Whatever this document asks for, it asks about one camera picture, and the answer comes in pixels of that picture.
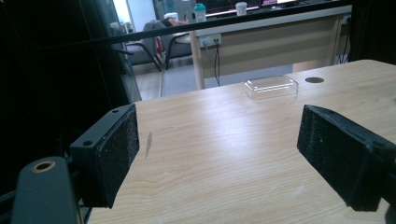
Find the black metal bracket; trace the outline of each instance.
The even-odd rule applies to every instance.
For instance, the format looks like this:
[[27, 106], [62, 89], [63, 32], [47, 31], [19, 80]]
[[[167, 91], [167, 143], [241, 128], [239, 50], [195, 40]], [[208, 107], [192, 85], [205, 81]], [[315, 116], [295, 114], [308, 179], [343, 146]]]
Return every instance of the black metal bracket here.
[[139, 150], [135, 105], [113, 109], [71, 145], [20, 172], [11, 223], [82, 223], [78, 201], [112, 207]]
[[396, 145], [326, 108], [306, 105], [297, 148], [356, 211], [396, 207]]

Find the wooden table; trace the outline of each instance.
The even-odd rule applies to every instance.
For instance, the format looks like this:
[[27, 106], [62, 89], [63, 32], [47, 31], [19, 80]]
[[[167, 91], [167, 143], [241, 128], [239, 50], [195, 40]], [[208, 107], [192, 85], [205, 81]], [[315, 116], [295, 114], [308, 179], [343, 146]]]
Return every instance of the wooden table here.
[[385, 201], [377, 212], [346, 207], [296, 144], [307, 104], [396, 143], [396, 66], [290, 77], [296, 95], [251, 100], [238, 83], [136, 103], [140, 152], [114, 207], [94, 208], [90, 223], [385, 223]]

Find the white cup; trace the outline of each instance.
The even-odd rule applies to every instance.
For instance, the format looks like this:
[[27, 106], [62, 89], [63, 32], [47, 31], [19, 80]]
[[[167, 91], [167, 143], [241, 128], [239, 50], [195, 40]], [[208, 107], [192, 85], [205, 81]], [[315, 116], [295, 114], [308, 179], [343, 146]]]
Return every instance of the white cup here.
[[236, 15], [237, 16], [246, 15], [247, 14], [247, 6], [248, 6], [248, 4], [246, 2], [237, 3], [235, 5], [235, 7], [236, 7]]

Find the desk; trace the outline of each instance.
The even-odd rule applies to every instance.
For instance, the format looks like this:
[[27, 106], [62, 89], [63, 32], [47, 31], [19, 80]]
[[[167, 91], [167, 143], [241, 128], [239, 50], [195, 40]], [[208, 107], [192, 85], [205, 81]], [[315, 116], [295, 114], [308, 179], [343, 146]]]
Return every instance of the desk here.
[[342, 19], [350, 11], [351, 6], [334, 7], [193, 32], [191, 50], [197, 90], [205, 88], [205, 78], [214, 76], [211, 58], [215, 58], [215, 49], [210, 50], [210, 58], [199, 46], [200, 36], [221, 34], [221, 75], [284, 64], [297, 64], [295, 71], [305, 70], [334, 64]]
[[140, 151], [113, 209], [94, 208], [90, 223], [385, 223], [385, 201], [375, 213], [347, 208], [296, 144], [306, 104], [396, 143], [396, 66], [290, 77], [296, 95], [250, 100], [238, 83], [137, 102]]

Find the clear plastic container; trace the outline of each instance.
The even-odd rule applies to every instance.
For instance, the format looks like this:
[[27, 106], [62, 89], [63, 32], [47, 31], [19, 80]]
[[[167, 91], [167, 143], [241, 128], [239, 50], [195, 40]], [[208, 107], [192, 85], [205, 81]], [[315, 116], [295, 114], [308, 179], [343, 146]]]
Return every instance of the clear plastic container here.
[[288, 76], [254, 78], [245, 82], [245, 93], [250, 99], [258, 100], [298, 92], [298, 83]]

